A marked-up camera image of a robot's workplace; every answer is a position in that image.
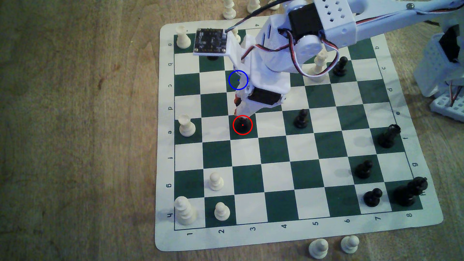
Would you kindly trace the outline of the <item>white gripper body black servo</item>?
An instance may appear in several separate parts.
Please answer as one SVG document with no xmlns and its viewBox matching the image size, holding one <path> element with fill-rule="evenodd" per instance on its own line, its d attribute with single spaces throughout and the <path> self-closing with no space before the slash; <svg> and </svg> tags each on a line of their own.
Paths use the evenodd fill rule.
<svg viewBox="0 0 464 261">
<path fill-rule="evenodd" d="M 290 29 L 288 16 L 271 15 L 256 34 L 247 33 L 241 46 L 254 47 L 243 60 L 247 74 L 246 88 L 239 91 L 239 110 L 260 110 L 282 104 L 290 91 L 290 72 L 294 67 L 285 34 L 278 29 Z"/>
</svg>

